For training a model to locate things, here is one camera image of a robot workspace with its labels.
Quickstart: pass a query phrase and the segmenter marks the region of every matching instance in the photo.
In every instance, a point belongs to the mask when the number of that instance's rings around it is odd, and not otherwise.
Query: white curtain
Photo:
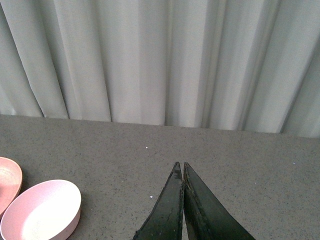
[[[0,2],[0,114],[320,137],[320,0]]]

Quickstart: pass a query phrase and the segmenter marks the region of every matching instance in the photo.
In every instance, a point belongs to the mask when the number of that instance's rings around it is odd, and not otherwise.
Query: curtain fold
[[[0,114],[320,137],[320,1],[0,4]]]

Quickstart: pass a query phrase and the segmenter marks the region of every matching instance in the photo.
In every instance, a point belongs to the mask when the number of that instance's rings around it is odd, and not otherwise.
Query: pink plastic container
[[[22,184],[19,165],[6,157],[0,157],[0,220],[9,204],[18,196]]]
[[[66,180],[39,183],[18,196],[5,211],[4,240],[66,240],[78,225],[81,194]]]

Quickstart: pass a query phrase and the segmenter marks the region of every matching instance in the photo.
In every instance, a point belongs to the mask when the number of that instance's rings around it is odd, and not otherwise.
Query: pink bowl
[[[81,194],[66,180],[39,183],[18,196],[5,211],[4,240],[66,240],[80,218]]]
[[[18,196],[22,184],[19,165],[9,158],[0,157],[0,220],[9,204]]]

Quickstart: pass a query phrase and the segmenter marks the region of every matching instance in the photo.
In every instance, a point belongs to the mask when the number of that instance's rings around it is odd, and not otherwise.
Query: gray countertop
[[[189,162],[257,240],[320,236],[319,139],[0,115],[0,156],[21,166],[21,191],[52,179],[78,186],[69,240],[132,239],[176,161]]]

